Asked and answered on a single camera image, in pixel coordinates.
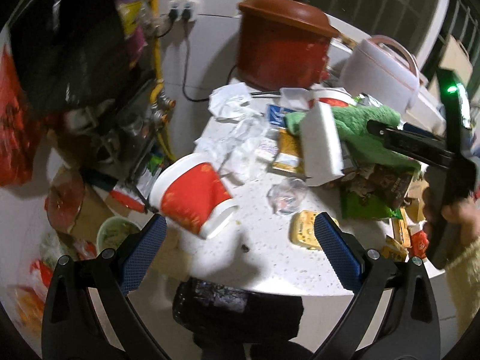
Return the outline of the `right hand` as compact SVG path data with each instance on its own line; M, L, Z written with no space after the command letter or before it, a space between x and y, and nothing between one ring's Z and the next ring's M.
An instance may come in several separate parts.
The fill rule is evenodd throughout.
M433 194L431 188L424 190L423 195L423 215L426 224L423 231L431 239L434 224L434 210L431 207ZM442 208L442 216L450 224L460 225L460 244L463 248L470 246L479 239L479 209L475 205L472 197L454 202L452 205L445 205Z

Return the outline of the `beige sleeve forearm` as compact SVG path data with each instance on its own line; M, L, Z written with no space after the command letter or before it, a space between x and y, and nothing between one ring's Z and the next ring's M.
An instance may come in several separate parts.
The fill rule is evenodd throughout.
M465 333L479 311L479 269L479 239L470 244L445 268L451 300L456 308L458 336Z

